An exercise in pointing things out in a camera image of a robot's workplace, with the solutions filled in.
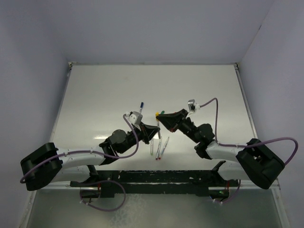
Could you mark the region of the white pen yellow end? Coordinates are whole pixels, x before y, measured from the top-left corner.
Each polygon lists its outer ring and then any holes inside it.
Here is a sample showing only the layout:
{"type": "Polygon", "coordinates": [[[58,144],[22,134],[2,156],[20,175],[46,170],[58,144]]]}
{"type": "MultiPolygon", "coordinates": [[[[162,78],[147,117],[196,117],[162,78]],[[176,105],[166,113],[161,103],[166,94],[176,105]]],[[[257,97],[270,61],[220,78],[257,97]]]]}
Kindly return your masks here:
{"type": "Polygon", "coordinates": [[[161,139],[161,129],[160,129],[160,123],[158,120],[156,120],[156,123],[157,123],[157,127],[159,128],[158,130],[158,138],[161,139]]]}

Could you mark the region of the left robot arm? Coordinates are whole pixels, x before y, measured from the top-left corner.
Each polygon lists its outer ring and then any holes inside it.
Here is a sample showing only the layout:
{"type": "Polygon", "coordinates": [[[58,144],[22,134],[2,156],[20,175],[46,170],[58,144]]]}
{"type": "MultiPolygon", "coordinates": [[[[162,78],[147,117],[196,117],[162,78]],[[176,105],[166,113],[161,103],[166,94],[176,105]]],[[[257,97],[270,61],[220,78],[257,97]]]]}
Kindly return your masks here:
{"type": "Polygon", "coordinates": [[[142,122],[139,112],[123,115],[130,131],[115,130],[102,143],[88,149],[60,149],[48,142],[21,160],[23,177],[28,191],[39,190],[50,183],[76,181],[86,186],[97,183],[98,175],[90,167],[111,164],[117,160],[133,157],[140,142],[149,144],[160,131],[159,126],[142,122]]]}

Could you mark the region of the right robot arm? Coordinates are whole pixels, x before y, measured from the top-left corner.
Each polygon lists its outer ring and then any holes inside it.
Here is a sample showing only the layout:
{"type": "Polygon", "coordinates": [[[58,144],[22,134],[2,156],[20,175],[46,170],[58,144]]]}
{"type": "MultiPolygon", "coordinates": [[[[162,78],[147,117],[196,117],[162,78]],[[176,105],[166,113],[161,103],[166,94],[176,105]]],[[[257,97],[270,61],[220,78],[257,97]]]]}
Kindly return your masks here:
{"type": "Polygon", "coordinates": [[[209,123],[196,126],[182,109],[172,114],[160,114],[156,119],[171,133],[181,131],[196,143],[196,154],[202,159],[220,159],[222,164],[211,174],[212,182],[222,186],[230,180],[249,180],[267,190],[285,168],[285,163],[258,139],[245,147],[223,146],[215,140],[209,123]]]}

